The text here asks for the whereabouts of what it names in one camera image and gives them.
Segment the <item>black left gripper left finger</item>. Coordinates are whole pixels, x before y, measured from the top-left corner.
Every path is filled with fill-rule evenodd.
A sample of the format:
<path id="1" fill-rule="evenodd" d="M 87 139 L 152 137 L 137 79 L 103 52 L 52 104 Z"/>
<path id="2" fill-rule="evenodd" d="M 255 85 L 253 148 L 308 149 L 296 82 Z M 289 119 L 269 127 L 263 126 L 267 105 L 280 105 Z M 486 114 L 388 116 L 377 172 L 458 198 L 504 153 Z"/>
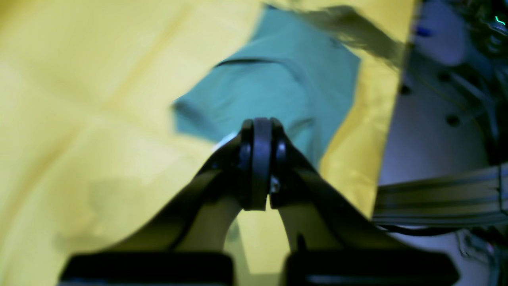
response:
<path id="1" fill-rule="evenodd" d="M 265 210 L 270 172 L 271 120 L 246 120 L 153 219 L 103 252 L 72 257 L 59 284 L 234 285 L 227 232 L 241 210 Z"/>

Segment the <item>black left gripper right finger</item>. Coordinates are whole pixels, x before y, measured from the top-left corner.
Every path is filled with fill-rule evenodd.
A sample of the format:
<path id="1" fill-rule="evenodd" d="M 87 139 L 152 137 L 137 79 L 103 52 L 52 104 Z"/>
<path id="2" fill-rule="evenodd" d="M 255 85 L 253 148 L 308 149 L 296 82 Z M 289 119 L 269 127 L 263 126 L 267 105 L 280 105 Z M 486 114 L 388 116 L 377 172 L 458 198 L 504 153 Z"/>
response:
<path id="1" fill-rule="evenodd" d="M 325 181 L 272 124 L 270 205 L 290 254 L 283 286 L 452 286 L 460 278 L 442 252 L 412 247 L 380 230 Z"/>

